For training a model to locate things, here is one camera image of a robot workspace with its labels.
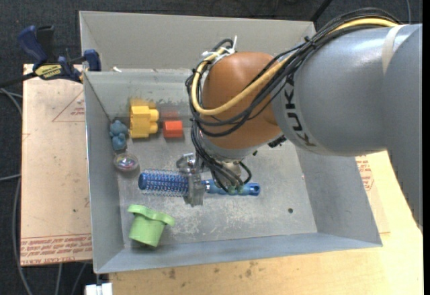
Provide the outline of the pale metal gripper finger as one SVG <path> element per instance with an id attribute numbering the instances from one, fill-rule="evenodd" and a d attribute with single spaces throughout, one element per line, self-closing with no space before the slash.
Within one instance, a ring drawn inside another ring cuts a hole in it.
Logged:
<path id="1" fill-rule="evenodd" d="M 197 159 L 193 153 L 182 155 L 176 162 L 176 167 L 181 173 L 196 173 L 198 171 Z"/>
<path id="2" fill-rule="evenodd" d="M 188 189 L 186 194 L 183 196 L 185 203 L 191 207 L 201 206 L 204 200 L 204 194 L 206 193 L 206 183 L 202 181 L 199 173 L 187 175 Z"/>

